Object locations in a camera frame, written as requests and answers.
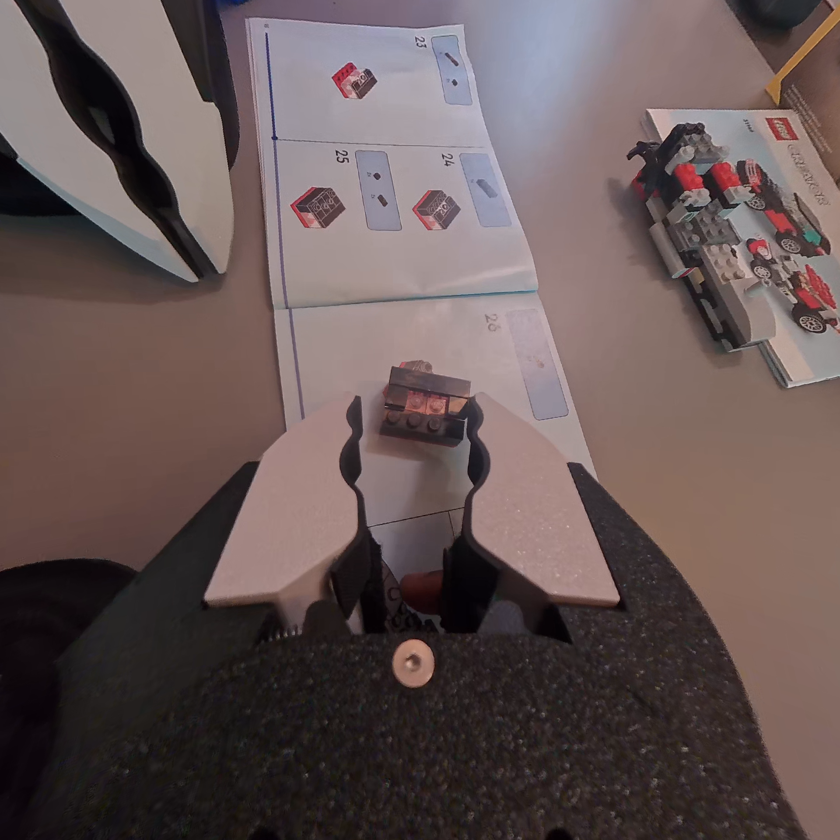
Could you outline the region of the grey desk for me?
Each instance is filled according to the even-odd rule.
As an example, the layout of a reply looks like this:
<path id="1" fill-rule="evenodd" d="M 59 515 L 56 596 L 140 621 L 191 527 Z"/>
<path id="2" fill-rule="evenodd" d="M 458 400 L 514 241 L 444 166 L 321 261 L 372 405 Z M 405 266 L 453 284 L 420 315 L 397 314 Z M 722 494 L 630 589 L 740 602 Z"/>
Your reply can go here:
<path id="1" fill-rule="evenodd" d="M 2 217 L 2 567 L 142 568 L 282 429 L 245 18 L 463 24 L 595 471 L 736 661 L 812 838 L 838 838 L 838 382 L 719 354 L 628 190 L 646 109 L 758 109 L 726 2 L 251 2 L 228 274 L 182 286 L 82 217 Z"/>

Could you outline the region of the black cushion pad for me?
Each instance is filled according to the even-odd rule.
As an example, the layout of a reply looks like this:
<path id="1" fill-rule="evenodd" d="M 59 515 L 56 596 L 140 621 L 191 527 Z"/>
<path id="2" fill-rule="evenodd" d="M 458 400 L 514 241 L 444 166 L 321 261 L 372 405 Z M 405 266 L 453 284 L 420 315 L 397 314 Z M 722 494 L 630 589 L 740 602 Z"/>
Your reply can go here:
<path id="1" fill-rule="evenodd" d="M 1 154 L 1 215 L 58 217 L 79 214 L 20 163 Z"/>
<path id="2" fill-rule="evenodd" d="M 53 560 L 1 573 L 1 838 L 20 827 L 56 740 L 58 659 L 137 572 Z"/>

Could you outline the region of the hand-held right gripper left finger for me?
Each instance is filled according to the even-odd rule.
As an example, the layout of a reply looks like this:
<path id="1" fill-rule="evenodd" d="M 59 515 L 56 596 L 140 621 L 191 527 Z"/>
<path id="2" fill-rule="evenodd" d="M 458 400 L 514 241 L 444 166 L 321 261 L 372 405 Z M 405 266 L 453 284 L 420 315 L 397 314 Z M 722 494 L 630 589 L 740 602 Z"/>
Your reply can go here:
<path id="1" fill-rule="evenodd" d="M 361 475 L 362 401 L 341 394 L 268 447 L 204 600 L 211 607 L 272 605 L 302 628 L 310 604 L 339 608 L 354 634 L 371 576 Z"/>

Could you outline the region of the open white instruction booklet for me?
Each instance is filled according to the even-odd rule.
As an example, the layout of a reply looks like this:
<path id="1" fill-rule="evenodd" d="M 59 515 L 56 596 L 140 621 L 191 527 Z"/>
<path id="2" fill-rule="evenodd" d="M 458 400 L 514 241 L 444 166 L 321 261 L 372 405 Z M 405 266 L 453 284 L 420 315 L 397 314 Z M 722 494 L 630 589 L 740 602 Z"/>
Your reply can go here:
<path id="1" fill-rule="evenodd" d="M 393 366 L 470 381 L 594 473 L 461 25 L 247 21 L 287 426 L 360 396 L 367 520 L 396 584 L 440 567 L 469 443 L 379 434 Z"/>

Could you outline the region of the dark grey box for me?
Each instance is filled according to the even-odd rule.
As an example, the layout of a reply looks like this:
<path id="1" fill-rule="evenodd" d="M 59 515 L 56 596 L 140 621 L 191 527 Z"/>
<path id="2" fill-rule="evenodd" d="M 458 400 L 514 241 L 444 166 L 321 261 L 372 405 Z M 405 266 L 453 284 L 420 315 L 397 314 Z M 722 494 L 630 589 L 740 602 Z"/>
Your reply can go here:
<path id="1" fill-rule="evenodd" d="M 781 30 L 801 25 L 822 4 L 823 1 L 741 1 L 753 21 Z"/>

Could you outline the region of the small red black brick assembly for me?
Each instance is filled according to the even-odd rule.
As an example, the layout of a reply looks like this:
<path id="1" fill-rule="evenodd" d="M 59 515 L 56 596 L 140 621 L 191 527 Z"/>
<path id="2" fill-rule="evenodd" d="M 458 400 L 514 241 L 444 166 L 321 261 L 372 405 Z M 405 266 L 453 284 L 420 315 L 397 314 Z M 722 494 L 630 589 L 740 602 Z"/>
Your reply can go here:
<path id="1" fill-rule="evenodd" d="M 383 391 L 381 436 L 457 447 L 465 437 L 471 382 L 434 373 L 424 360 L 391 368 Z"/>

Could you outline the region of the booklet with vehicle pictures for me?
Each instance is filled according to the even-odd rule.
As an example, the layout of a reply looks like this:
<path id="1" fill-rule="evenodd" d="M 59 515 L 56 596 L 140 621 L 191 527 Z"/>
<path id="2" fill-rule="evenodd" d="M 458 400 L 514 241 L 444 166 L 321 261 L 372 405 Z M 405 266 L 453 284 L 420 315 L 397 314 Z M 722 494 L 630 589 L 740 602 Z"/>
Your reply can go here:
<path id="1" fill-rule="evenodd" d="M 761 345 L 786 387 L 838 378 L 838 183 L 786 110 L 649 109 L 651 140 L 703 123 L 752 197 L 731 220 L 749 267 L 769 279 L 775 337 Z"/>

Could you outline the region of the grey toy brick truck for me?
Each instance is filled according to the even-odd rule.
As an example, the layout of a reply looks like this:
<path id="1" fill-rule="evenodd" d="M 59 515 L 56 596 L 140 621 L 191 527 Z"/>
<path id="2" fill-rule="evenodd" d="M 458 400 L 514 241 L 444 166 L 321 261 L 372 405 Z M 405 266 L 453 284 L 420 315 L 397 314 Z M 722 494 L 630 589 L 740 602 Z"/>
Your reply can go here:
<path id="1" fill-rule="evenodd" d="M 662 140 L 627 153 L 643 166 L 632 181 L 653 223 L 649 234 L 671 278 L 688 292 L 709 335 L 727 352 L 772 340 L 776 318 L 769 279 L 749 267 L 732 222 L 752 197 L 705 124 L 678 123 Z"/>

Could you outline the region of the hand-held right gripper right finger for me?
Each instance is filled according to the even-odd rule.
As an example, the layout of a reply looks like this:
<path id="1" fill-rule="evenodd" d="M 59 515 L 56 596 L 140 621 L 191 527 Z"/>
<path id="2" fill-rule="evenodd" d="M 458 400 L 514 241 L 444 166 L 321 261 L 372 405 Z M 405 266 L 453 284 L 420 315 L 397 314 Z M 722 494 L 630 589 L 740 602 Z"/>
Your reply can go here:
<path id="1" fill-rule="evenodd" d="M 498 603 L 542 635 L 564 634 L 560 606 L 620 606 L 566 457 L 486 393 L 467 408 L 472 487 L 446 552 L 447 631 L 478 632 Z"/>

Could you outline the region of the colourful toy set box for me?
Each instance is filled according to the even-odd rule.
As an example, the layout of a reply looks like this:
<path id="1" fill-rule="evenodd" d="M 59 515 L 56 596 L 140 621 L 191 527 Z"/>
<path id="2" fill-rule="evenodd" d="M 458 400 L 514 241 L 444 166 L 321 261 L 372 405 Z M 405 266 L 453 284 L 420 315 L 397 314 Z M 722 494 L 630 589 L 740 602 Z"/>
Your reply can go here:
<path id="1" fill-rule="evenodd" d="M 773 104 L 792 110 L 839 183 L 839 6 L 830 12 L 778 69 L 767 87 Z"/>

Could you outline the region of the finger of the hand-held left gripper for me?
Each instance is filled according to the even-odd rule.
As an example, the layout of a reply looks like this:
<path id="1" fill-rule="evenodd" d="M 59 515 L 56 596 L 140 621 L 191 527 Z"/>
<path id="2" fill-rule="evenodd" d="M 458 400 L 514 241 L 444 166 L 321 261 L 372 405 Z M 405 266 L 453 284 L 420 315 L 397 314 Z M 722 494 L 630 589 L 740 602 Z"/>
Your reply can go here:
<path id="1" fill-rule="evenodd" d="M 158 1 L 65 1 L 80 40 L 122 83 L 140 120 L 143 147 L 171 183 L 178 214 L 225 273 L 234 203 L 221 115 L 205 101 Z"/>
<path id="2" fill-rule="evenodd" d="M 1 132 L 23 168 L 110 236 L 191 282 L 196 276 L 123 189 L 111 158 L 60 99 L 44 47 L 15 2 L 1 2 Z"/>

